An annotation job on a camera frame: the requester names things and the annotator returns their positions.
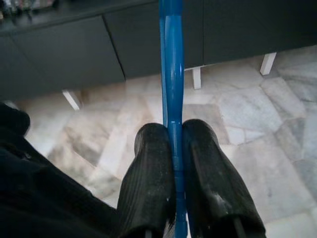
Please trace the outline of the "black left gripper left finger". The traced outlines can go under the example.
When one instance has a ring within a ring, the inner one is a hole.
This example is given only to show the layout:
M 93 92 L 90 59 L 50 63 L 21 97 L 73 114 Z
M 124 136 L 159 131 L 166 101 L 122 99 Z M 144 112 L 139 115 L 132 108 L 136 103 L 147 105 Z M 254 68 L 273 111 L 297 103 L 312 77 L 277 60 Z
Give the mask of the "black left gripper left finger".
M 135 158 L 121 184 L 117 204 L 119 238 L 171 238 L 176 189 L 166 127 L 147 123 L 136 134 Z

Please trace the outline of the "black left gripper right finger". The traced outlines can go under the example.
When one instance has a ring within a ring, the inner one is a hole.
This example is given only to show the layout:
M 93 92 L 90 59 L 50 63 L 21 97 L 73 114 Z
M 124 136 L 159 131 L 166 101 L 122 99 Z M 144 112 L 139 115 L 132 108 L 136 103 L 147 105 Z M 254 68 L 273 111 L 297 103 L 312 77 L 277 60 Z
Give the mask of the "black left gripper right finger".
M 193 238 L 264 238 L 265 227 L 238 171 L 203 120 L 183 123 L 186 206 Z

